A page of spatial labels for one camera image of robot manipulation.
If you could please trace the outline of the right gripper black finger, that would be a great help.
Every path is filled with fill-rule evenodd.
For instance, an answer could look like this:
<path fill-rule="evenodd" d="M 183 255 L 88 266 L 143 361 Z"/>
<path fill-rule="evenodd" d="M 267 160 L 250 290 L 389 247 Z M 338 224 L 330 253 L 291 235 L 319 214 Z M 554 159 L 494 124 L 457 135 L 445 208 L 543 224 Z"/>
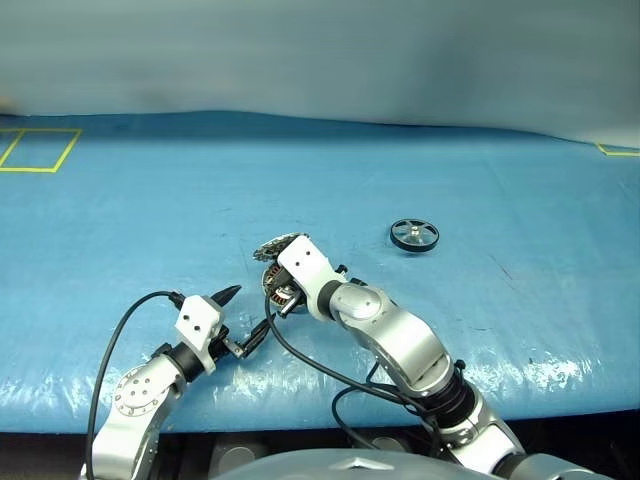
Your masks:
<path fill-rule="evenodd" d="M 303 308 L 303 292 L 293 287 L 280 287 L 277 290 L 279 298 L 282 300 L 279 315 L 288 316 Z"/>

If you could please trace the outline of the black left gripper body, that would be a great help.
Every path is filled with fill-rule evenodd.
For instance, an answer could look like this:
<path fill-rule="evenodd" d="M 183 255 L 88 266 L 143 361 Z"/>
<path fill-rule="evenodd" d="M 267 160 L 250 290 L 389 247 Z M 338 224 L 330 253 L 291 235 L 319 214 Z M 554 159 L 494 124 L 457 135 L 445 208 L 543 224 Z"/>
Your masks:
<path fill-rule="evenodd" d="M 208 354 L 215 363 L 228 355 L 232 355 L 236 359 L 244 359 L 250 355 L 248 344 L 239 344 L 233 341 L 229 337 L 229 328 L 226 325 L 222 325 L 209 342 Z"/>

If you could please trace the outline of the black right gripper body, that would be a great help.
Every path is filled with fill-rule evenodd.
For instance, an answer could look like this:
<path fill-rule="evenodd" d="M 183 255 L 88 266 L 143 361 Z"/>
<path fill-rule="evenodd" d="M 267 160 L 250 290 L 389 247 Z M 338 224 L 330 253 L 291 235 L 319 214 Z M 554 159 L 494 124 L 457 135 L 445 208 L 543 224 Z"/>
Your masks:
<path fill-rule="evenodd" d="M 281 269 L 278 273 L 279 302 L 287 303 L 293 298 L 297 298 L 298 303 L 306 302 L 306 295 L 293 276 L 286 269 Z"/>

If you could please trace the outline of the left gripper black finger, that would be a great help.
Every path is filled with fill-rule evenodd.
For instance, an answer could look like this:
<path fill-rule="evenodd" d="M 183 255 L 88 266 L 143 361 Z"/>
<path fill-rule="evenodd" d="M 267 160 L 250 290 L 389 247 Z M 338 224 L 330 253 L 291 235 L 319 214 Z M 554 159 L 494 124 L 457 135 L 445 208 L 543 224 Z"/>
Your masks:
<path fill-rule="evenodd" d="M 270 331 L 268 319 L 262 320 L 250 333 L 247 340 L 242 345 L 242 357 L 249 357 L 257 347 L 265 340 Z"/>
<path fill-rule="evenodd" d="M 241 290 L 241 285 L 231 285 L 211 295 L 211 300 L 220 307 L 226 306 Z"/>

